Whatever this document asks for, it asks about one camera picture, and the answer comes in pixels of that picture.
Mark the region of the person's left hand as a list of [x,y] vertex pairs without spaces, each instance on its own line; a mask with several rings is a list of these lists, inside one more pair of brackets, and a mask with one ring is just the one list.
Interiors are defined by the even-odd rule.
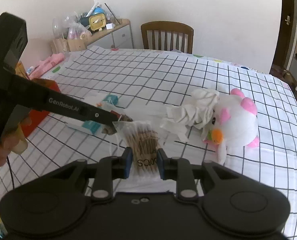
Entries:
[[14,110],[14,105],[3,103],[0,100],[0,167],[6,163],[10,152],[23,152],[28,144],[23,135],[21,126],[31,124],[30,117],[26,115],[22,119],[17,119],[12,126],[5,130],[5,126]]

